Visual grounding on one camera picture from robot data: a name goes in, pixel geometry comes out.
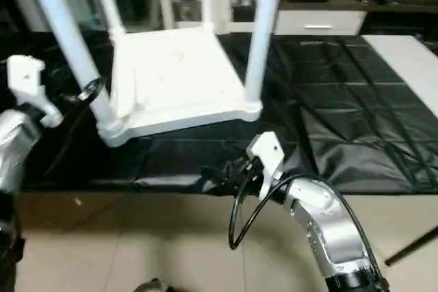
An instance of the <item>black cable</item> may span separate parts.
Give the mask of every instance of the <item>black cable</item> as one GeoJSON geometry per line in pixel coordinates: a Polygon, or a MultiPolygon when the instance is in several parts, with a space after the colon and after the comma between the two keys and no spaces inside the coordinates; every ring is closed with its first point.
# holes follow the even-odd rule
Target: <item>black cable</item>
{"type": "Polygon", "coordinates": [[[350,215],[353,223],[356,226],[356,229],[357,229],[359,235],[362,238],[363,245],[366,249],[366,252],[368,254],[368,258],[371,262],[371,266],[372,266],[374,274],[376,276],[376,281],[386,282],[386,279],[383,278],[383,275],[380,271],[380,268],[378,267],[377,260],[376,260],[376,257],[374,255],[373,251],[372,251],[370,241],[368,240],[368,238],[365,234],[365,231],[362,228],[361,223],[357,219],[355,213],[351,209],[347,200],[344,198],[344,196],[339,191],[337,191],[333,186],[331,186],[331,184],[328,181],[326,181],[324,178],[322,178],[320,176],[316,176],[313,174],[295,174],[295,175],[287,177],[286,179],[283,179],[282,181],[279,181],[274,186],[274,188],[272,188],[270,190],[268,195],[266,195],[266,197],[254,208],[249,219],[246,221],[244,227],[242,228],[239,235],[237,236],[237,239],[234,239],[237,215],[239,214],[239,210],[240,210],[240,207],[242,205],[243,199],[246,196],[246,190],[247,190],[248,183],[250,182],[250,177],[249,176],[246,177],[245,181],[241,184],[239,191],[237,192],[237,195],[235,197],[235,201],[233,204],[233,208],[231,210],[230,224],[229,224],[229,230],[228,230],[228,240],[229,240],[230,248],[232,250],[234,250],[239,246],[239,244],[242,242],[243,238],[245,237],[246,233],[248,232],[249,228],[251,227],[251,225],[255,221],[256,217],[259,215],[260,211],[264,208],[266,203],[268,203],[269,199],[271,199],[271,197],[283,186],[285,186],[289,183],[292,186],[292,184],[294,183],[293,181],[295,179],[298,179],[298,178],[305,178],[305,179],[315,180],[315,181],[319,181],[319,182],[324,183],[341,200],[341,203],[346,208],[348,214],[350,215]]]}
{"type": "Polygon", "coordinates": [[[297,179],[297,178],[303,178],[302,174],[296,174],[290,177],[287,177],[286,179],[280,181],[277,183],[274,188],[270,190],[268,195],[254,208],[253,212],[251,213],[251,216],[245,223],[244,227],[240,231],[239,235],[237,236],[237,239],[235,239],[235,225],[237,221],[237,215],[239,214],[240,206],[242,205],[243,199],[246,196],[246,186],[250,182],[250,177],[247,177],[245,181],[240,185],[239,191],[237,192],[237,195],[234,200],[233,208],[231,210],[231,217],[230,217],[230,224],[228,227],[228,243],[230,245],[230,248],[232,250],[236,249],[239,244],[242,242],[243,238],[245,237],[246,233],[248,232],[249,228],[255,221],[256,217],[259,215],[260,211],[264,208],[266,203],[271,199],[271,197],[280,189],[282,186],[288,184],[290,181],[297,179]]]}

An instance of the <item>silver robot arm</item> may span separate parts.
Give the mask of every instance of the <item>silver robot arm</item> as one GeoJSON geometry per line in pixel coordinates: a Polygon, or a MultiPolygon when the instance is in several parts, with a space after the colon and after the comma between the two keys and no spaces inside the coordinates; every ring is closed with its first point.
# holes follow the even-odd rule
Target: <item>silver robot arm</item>
{"type": "MultiPolygon", "coordinates": [[[[263,168],[259,199],[279,186],[284,153],[274,132],[252,140],[246,154],[263,168]]],[[[388,292],[365,233],[344,197],[321,178],[297,175],[278,193],[283,207],[304,228],[309,246],[330,292],[388,292]]]]}
{"type": "Polygon", "coordinates": [[[24,162],[39,139],[40,129],[27,114],[9,109],[0,115],[0,193],[20,191],[24,162]]]}

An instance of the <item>beige floor tile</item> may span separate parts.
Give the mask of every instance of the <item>beige floor tile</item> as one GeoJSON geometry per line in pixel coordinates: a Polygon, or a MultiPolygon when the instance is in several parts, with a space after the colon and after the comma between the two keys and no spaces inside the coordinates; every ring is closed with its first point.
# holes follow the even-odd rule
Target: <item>beige floor tile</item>
{"type": "MultiPolygon", "coordinates": [[[[387,268],[383,261],[437,224],[430,214],[437,212],[438,198],[350,196],[348,200],[363,224],[384,275],[396,279],[393,267],[387,268]]],[[[244,205],[243,220],[254,205],[253,199],[244,205]]],[[[249,232],[244,257],[248,291],[325,291],[302,228],[274,203],[267,205],[249,232]]]]}
{"type": "Polygon", "coordinates": [[[438,196],[348,196],[348,201],[385,258],[438,225],[438,196]]]}
{"type": "Polygon", "coordinates": [[[127,196],[116,193],[24,193],[18,197],[17,209],[27,230],[60,232],[81,226],[82,222],[127,196]]]}
{"type": "Polygon", "coordinates": [[[42,217],[35,215],[23,220],[27,244],[25,256],[18,265],[16,291],[103,291],[129,198],[114,202],[112,206],[106,204],[100,211],[94,207],[97,204],[90,205],[94,213],[79,210],[77,214],[68,202],[58,199],[54,203],[56,206],[48,202],[34,204],[35,212],[42,217]],[[61,220],[62,214],[66,216],[66,222],[61,220]],[[49,229],[44,225],[45,215],[50,218],[49,229]]]}
{"type": "MultiPolygon", "coordinates": [[[[254,198],[244,204],[243,222],[254,205],[254,198]]],[[[247,234],[243,249],[247,291],[325,291],[305,233],[279,205],[266,205],[247,234]]]]}
{"type": "Polygon", "coordinates": [[[244,291],[241,250],[227,243],[230,198],[136,197],[105,292],[134,291],[152,278],[183,291],[244,291]]]}
{"type": "Polygon", "coordinates": [[[436,292],[438,241],[391,266],[387,279],[391,292],[436,292]]]}

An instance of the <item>black plastic sheet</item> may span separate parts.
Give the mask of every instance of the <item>black plastic sheet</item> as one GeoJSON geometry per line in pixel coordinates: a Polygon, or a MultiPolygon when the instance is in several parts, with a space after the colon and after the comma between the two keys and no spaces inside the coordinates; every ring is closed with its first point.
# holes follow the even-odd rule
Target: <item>black plastic sheet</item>
{"type": "MultiPolygon", "coordinates": [[[[100,73],[110,78],[107,36],[85,37],[100,73]]],[[[244,80],[250,36],[220,41],[244,80]]],[[[12,54],[44,60],[50,97],[78,90],[52,35],[17,36],[0,48],[0,60],[12,54]]],[[[0,92],[0,111],[13,106],[4,65],[0,92]]],[[[230,191],[202,175],[205,168],[222,169],[257,133],[275,131],[286,170],[319,174],[344,193],[438,192],[438,119],[360,37],[273,37],[262,98],[257,122],[183,129],[120,148],[99,139],[89,110],[72,110],[60,127],[44,132],[27,161],[23,187],[224,195],[230,191]]]]}

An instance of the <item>black table leg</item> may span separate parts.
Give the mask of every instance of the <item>black table leg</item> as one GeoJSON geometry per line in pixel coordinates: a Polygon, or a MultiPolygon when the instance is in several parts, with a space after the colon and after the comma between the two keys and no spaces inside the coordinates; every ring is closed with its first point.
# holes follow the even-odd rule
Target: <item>black table leg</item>
{"type": "Polygon", "coordinates": [[[433,241],[438,237],[438,226],[436,226],[434,229],[428,231],[426,234],[421,236],[420,238],[416,239],[414,242],[409,244],[404,249],[401,249],[397,253],[395,253],[393,256],[389,257],[385,264],[386,266],[392,266],[393,264],[397,263],[398,261],[402,260],[403,258],[407,257],[414,251],[422,248],[427,243],[433,241]]]}

